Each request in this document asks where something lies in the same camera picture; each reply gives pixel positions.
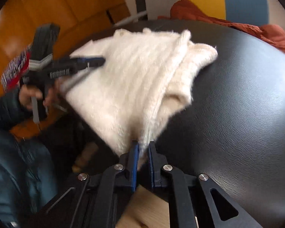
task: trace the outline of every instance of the red object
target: red object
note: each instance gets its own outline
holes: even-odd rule
[[[209,17],[190,0],[180,0],[176,2],[172,6],[170,14],[171,19],[203,21],[238,29],[267,42],[285,53],[285,31],[278,25],[264,25],[258,27],[249,24],[232,23],[227,20]],[[167,19],[164,16],[159,16],[158,18]]]
[[[30,59],[31,53],[27,52],[26,53],[26,61],[25,64],[23,65],[22,69],[20,70],[20,72],[18,73],[18,75],[12,79],[7,86],[7,90],[11,90],[14,87],[16,87],[18,85],[18,82],[20,80],[20,77],[22,76],[22,74],[26,71],[26,69],[29,67],[29,59]]]

